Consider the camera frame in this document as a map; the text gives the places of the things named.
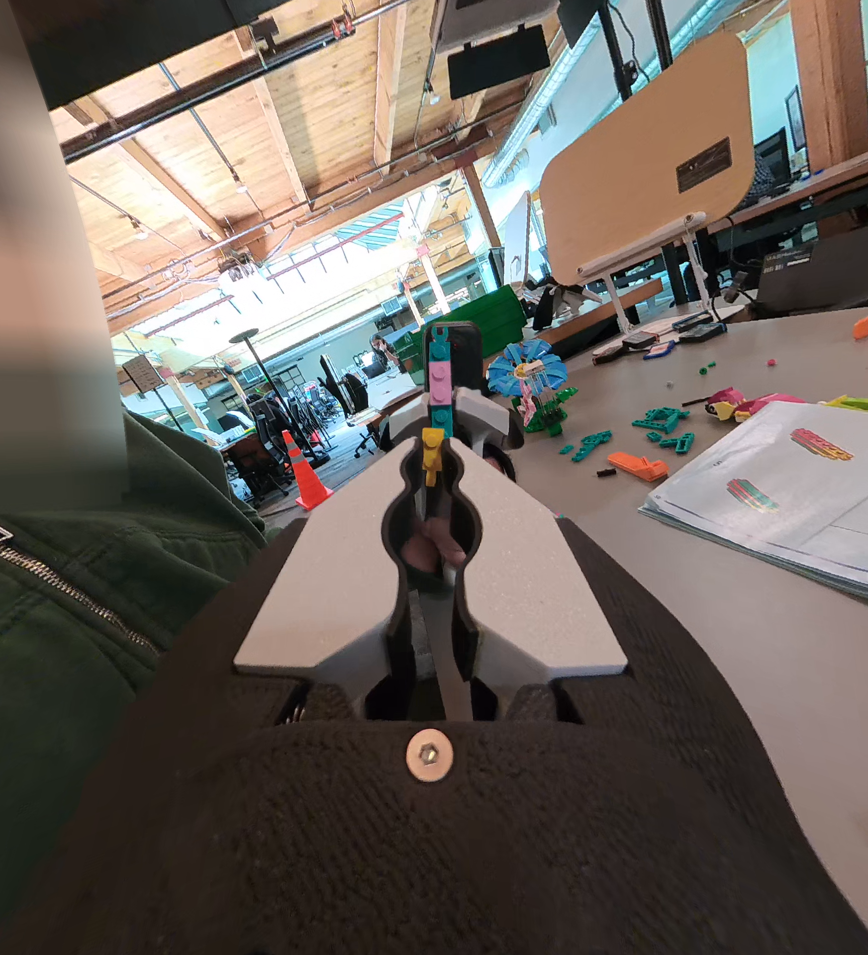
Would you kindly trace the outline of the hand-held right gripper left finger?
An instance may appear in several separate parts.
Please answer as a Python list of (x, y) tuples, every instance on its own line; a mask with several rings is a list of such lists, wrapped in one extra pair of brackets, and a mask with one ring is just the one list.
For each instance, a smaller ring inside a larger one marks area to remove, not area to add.
[(402, 558), (421, 482), (409, 438), (310, 512), (234, 656), (240, 675), (338, 686), (368, 718), (403, 718), (416, 657)]

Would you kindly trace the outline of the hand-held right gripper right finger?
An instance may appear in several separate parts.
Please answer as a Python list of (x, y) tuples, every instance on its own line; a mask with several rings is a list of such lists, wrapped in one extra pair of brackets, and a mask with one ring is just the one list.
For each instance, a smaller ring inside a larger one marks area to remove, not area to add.
[(506, 709), (523, 686), (618, 675), (628, 658), (575, 559), (558, 519), (454, 439), (452, 517), (472, 538), (442, 597), (442, 705), (472, 718), (480, 681)]

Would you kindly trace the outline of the teal pink yellow lego assembly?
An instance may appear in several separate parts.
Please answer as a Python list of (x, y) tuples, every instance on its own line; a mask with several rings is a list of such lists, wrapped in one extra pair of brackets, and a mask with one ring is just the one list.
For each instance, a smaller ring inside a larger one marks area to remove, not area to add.
[(454, 433), (454, 382), (450, 329), (433, 325), (426, 338), (426, 417), (421, 428), (424, 483), (419, 514), (426, 519), (437, 507), (443, 480), (444, 442)]

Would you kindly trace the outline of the blue lego flower model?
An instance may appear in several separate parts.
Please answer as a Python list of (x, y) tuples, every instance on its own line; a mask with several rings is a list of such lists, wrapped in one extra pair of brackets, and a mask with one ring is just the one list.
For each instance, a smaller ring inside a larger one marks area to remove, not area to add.
[(487, 368), (492, 393), (508, 397), (528, 434), (559, 436), (568, 414), (564, 409), (577, 389), (568, 384), (563, 359), (542, 339), (510, 344)]

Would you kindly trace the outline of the lego instruction booklet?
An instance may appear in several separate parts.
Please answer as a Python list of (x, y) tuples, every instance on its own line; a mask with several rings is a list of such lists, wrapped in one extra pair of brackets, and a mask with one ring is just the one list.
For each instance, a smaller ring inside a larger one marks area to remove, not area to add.
[(868, 412), (769, 404), (639, 511), (868, 600)]

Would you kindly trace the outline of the person's left hand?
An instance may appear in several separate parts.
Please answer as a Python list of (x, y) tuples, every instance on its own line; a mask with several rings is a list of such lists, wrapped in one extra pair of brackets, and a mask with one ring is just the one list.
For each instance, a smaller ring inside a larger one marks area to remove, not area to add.
[(413, 519), (400, 556), (406, 566), (428, 574), (443, 565), (457, 569), (466, 560), (464, 548), (451, 532), (450, 519), (443, 517)]

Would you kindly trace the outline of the green plastic crate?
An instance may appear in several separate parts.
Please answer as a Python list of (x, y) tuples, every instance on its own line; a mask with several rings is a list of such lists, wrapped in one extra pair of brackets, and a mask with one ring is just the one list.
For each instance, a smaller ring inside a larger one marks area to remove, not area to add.
[(484, 352), (493, 353), (523, 340), (526, 315), (517, 294), (510, 286), (502, 286), (438, 317), (435, 323), (464, 321), (478, 327)]

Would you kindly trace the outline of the orange traffic cone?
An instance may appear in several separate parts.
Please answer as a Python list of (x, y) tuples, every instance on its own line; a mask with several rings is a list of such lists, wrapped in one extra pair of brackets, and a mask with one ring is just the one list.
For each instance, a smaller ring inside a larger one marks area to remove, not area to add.
[(293, 475), (299, 491), (296, 504), (305, 511), (310, 512), (328, 500), (333, 495), (333, 491), (321, 482), (321, 479), (313, 470), (308, 459), (306, 459), (296, 444), (290, 431), (284, 430), (282, 437), (289, 453)]

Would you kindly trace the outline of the cluster of dark office chairs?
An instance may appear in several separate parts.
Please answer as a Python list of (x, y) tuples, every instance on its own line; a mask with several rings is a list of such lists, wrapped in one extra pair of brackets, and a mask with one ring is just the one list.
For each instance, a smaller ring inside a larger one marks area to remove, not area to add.
[(287, 496), (296, 481), (284, 433), (312, 469), (331, 460), (318, 421), (309, 409), (302, 410), (297, 401), (284, 399), (277, 390), (250, 392), (247, 401), (250, 425), (222, 450), (226, 471), (245, 484), (251, 503), (261, 503), (273, 494)]

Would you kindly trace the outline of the orange brick separator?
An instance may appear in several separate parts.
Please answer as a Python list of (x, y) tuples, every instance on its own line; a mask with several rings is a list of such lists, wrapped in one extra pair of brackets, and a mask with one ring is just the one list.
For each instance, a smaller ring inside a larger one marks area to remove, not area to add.
[(607, 457), (610, 467), (652, 483), (669, 476), (668, 464), (663, 460), (650, 460), (626, 452), (614, 452)]

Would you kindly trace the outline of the white panel stand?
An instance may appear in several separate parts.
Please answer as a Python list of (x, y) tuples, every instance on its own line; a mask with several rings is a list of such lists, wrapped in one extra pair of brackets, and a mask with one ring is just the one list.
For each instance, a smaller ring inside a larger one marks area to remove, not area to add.
[(631, 330), (631, 325), (626, 317), (625, 307), (621, 303), (619, 294), (612, 280), (613, 274), (621, 269), (624, 264), (642, 261), (646, 257), (646, 254), (655, 247), (668, 245), (676, 240), (681, 240), (689, 256), (694, 280), (700, 293), (702, 307), (706, 311), (712, 312), (713, 300), (709, 295), (706, 285), (707, 273), (703, 269), (699, 259), (695, 236), (695, 234), (705, 226), (706, 220), (706, 212), (694, 211), (686, 214), (684, 217), (669, 221), (653, 232), (642, 235), (627, 245), (621, 245), (618, 249), (603, 253), (583, 263), (575, 269), (576, 277), (583, 284), (591, 280), (604, 282), (609, 299), (616, 310), (620, 331), (628, 333)]

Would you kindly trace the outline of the black floor lamp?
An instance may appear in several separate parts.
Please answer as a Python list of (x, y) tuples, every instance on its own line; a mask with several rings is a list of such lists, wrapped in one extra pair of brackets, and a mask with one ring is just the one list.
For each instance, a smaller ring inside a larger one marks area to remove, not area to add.
[(262, 375), (263, 382), (265, 384), (266, 389), (263, 389), (262, 397), (273, 408), (275, 408), (279, 414), (284, 416), (286, 414), (286, 410), (281, 400), (280, 393), (278, 389), (276, 388), (273, 377), (270, 375), (269, 370), (267, 369), (267, 367), (261, 360), (261, 356), (259, 355), (255, 346), (251, 342), (251, 339), (257, 332), (258, 332), (258, 328), (250, 328), (246, 331), (239, 332), (238, 334), (232, 336), (229, 339), (229, 343), (232, 345), (243, 344), (249, 349), (250, 354), (253, 356), (255, 360), (255, 364), (258, 365), (260, 374)]

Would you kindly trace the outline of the pink and yellow brick bird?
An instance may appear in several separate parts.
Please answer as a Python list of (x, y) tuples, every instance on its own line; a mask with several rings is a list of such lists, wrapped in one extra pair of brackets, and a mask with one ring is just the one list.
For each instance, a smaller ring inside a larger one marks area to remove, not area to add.
[(715, 392), (705, 402), (705, 411), (720, 422), (743, 422), (774, 403), (804, 404), (805, 401), (784, 392), (766, 393), (756, 398), (745, 398), (736, 388), (724, 388)]

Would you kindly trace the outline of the hanging paper sign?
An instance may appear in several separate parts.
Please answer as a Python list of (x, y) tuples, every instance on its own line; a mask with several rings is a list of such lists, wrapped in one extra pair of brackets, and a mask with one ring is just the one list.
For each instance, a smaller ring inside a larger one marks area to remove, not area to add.
[(137, 354), (127, 360), (120, 369), (139, 394), (158, 391), (165, 383), (159, 371), (144, 354)]

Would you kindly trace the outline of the green zip jacket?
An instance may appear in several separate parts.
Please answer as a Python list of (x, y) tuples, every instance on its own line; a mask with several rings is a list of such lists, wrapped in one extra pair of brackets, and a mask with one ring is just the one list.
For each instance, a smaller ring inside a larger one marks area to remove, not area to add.
[(122, 420), (120, 499), (0, 510), (0, 925), (176, 637), (268, 544), (216, 450)]

